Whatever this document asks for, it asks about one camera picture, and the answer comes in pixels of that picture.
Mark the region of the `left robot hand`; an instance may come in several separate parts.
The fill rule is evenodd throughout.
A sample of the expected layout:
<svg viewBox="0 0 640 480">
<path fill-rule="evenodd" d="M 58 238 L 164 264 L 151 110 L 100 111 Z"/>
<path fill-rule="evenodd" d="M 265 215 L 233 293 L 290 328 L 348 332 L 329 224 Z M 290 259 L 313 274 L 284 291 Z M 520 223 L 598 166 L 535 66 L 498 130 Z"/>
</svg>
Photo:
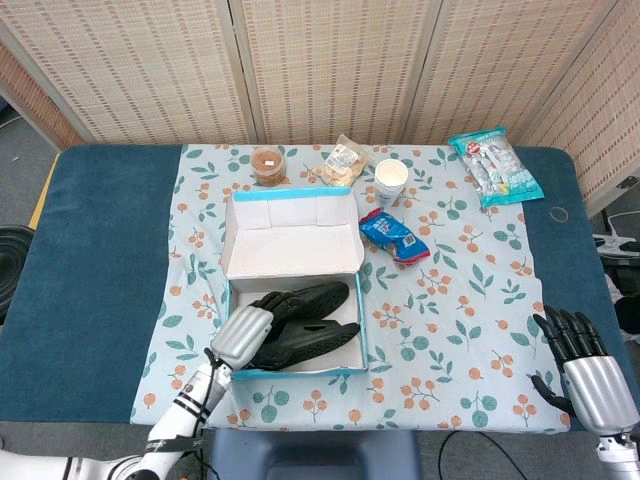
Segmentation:
<svg viewBox="0 0 640 480">
<path fill-rule="evenodd" d="M 265 342 L 279 338 L 303 303 L 298 294 L 276 291 L 237 308 L 211 341 L 214 357 L 232 371 L 243 369 Z"/>
</svg>

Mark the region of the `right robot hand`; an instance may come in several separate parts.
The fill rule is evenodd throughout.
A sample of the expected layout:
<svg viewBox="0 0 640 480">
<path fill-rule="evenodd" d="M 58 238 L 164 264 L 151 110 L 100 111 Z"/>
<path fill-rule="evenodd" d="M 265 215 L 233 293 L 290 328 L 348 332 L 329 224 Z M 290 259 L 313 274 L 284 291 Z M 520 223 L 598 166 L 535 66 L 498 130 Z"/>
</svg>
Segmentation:
<svg viewBox="0 0 640 480">
<path fill-rule="evenodd" d="M 638 408 L 617 360 L 591 320 L 581 312 L 549 305 L 533 320 L 547 340 L 565 391 L 558 395 L 541 376 L 533 375 L 539 395 L 599 437 L 631 434 L 639 423 Z"/>
</svg>

